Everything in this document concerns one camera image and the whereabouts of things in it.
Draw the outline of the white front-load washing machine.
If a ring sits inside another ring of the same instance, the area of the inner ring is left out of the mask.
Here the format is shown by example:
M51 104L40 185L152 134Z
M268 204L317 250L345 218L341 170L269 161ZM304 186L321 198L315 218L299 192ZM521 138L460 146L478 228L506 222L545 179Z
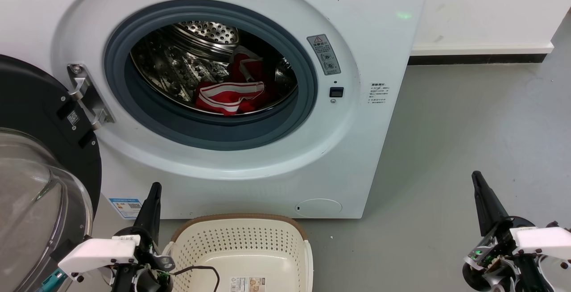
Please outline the white front-load washing machine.
M362 217L418 20L426 0L214 0L255 11L306 50L318 78L310 116L278 141L214 151L170 141L135 121L104 72L108 40L127 17L171 0L0 0L0 55L22 60L73 89L70 63L84 64L116 123L94 130L102 163L100 195L147 197L162 185L163 219L216 213L301 217L307 199L342 205L337 218ZM341 74L325 75L308 36L326 34ZM390 85L386 104L367 104L371 82ZM331 87L344 97L331 98Z

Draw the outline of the round white filter cover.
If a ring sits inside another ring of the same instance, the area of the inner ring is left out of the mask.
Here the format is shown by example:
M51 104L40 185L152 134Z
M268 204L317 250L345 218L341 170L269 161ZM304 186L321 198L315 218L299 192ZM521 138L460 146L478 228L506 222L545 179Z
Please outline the round white filter cover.
M298 203L294 210L301 217L328 219L339 217L342 205L332 199L315 198Z

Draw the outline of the grey warning sticker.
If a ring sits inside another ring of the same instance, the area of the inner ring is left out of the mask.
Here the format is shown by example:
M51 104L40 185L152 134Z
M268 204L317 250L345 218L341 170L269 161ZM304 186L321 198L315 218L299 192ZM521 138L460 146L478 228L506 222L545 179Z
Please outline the grey warning sticker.
M314 50L324 74L341 74L339 61L337 60L334 48L332 47L330 40L327 38L326 34L308 36L306 39L309 42L312 50Z

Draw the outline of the stainless steel washing machine drum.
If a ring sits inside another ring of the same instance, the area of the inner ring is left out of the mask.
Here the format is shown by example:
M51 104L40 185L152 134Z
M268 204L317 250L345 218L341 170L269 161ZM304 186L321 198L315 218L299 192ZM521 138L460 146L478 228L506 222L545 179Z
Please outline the stainless steel washing machine drum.
M130 51L131 61L145 82L163 97L182 107L209 113L194 104L201 82L221 83L237 46L263 58L264 72L277 84L280 99L252 113L277 107L298 92L298 79L288 62L269 42L249 31L212 21L182 21L156 29L141 38Z

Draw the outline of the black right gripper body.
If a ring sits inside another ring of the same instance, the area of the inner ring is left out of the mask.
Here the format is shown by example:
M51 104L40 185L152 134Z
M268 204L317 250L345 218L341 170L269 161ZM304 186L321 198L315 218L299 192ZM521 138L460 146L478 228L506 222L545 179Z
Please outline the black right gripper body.
M464 258L466 284L478 292L554 292L540 268L546 255L516 247L515 230L535 228L522 217L504 217L486 225L483 239Z

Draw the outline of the black baseboard strip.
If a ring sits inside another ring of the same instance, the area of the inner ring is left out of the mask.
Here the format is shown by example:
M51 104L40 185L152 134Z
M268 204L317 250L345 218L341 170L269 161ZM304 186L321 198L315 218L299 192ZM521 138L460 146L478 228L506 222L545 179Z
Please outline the black baseboard strip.
M470 54L410 56L408 66L542 63L548 54Z

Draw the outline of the cream perforated laundry basket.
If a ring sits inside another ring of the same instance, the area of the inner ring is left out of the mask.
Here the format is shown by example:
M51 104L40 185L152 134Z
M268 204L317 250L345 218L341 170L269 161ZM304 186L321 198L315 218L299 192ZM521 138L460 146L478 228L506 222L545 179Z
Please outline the cream perforated laundry basket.
M173 292L230 292L233 276L263 276L266 292L313 292L308 236L289 217L223 213L182 225L164 253L174 259Z

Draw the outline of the silver metal door hinge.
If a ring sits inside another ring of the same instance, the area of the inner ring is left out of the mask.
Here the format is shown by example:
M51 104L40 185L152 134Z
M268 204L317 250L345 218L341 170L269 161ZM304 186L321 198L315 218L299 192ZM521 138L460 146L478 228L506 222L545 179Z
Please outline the silver metal door hinge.
M103 125L116 123L114 115L106 101L100 96L87 67L81 63L70 63L66 69L73 86L69 95L84 110L92 128L97 130Z

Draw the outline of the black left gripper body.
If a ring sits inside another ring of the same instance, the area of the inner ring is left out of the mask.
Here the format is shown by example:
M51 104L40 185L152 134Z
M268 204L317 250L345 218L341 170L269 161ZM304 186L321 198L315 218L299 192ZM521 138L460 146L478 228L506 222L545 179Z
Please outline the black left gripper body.
M127 227L116 233L116 236L127 235L138 235L140 241L135 244L132 257L111 265L112 292L171 292L173 280L156 250L159 227Z

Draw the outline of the printed paper product label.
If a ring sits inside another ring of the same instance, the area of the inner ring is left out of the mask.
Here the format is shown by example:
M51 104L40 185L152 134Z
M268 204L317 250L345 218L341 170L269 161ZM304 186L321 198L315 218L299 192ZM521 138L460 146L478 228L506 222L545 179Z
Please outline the printed paper product label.
M266 292L267 282L263 276L233 276L230 292Z

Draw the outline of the blue energy label sticker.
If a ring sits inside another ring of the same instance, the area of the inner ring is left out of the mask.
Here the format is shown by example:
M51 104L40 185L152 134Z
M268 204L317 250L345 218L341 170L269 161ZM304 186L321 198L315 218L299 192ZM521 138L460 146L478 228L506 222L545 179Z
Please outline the blue energy label sticker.
M139 199L110 198L108 200L123 219L135 220L142 207Z

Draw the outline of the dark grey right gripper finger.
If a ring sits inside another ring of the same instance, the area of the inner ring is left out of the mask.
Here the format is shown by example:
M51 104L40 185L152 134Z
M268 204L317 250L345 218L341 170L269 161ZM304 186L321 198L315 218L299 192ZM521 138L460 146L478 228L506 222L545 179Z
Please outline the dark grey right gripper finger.
M509 215L480 171L472 173L480 235L485 237L498 222Z

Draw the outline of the red and white garment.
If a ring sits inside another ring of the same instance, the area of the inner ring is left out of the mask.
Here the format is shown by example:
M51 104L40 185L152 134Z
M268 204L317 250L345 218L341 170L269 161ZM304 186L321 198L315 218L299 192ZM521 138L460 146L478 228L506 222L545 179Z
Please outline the red and white garment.
M209 113L232 116L275 103L280 99L277 84L264 72L263 64L263 58L244 46L237 46L227 66L228 77L221 83L199 83L194 104Z

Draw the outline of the grey rubber door gasket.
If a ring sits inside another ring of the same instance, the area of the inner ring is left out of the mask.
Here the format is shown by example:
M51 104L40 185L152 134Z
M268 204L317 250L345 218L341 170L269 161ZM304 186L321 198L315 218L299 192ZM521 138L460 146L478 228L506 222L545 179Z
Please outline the grey rubber door gasket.
M220 117L184 109L152 91L127 58L150 32L184 19L212 17L236 25L283 51L300 79L292 99L246 117ZM122 108L153 133L195 148L237 151L258 148L287 137L310 116L318 96L318 78L301 43L285 28L253 10L214 0L171 0L151 5L127 17L108 40L104 72Z

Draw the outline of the white text label sticker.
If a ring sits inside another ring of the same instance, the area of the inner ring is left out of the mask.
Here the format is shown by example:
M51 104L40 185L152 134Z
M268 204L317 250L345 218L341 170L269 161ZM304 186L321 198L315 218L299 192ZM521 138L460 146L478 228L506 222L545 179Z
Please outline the white text label sticker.
M367 104L386 104L390 97L391 87L384 82L371 82L366 96Z

